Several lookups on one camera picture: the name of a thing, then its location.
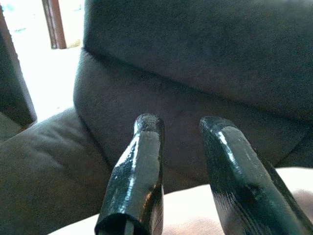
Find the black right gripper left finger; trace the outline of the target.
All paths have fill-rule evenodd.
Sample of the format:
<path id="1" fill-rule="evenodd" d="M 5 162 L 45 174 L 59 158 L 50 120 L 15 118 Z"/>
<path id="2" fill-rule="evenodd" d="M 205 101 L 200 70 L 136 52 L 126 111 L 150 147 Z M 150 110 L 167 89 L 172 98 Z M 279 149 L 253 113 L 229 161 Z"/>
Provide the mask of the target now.
<path id="1" fill-rule="evenodd" d="M 163 143 L 163 120 L 139 115 L 133 138 L 112 170 L 95 234 L 162 234 Z"/>

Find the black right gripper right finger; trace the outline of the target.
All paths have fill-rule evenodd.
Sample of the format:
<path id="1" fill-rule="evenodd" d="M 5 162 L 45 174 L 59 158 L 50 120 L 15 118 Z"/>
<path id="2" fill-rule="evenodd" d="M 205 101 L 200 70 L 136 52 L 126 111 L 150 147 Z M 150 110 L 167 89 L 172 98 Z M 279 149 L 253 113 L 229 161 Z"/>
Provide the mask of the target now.
<path id="1" fill-rule="evenodd" d="M 221 117 L 200 120 L 210 187 L 226 235 L 310 235 L 313 225 L 274 167 Z"/>

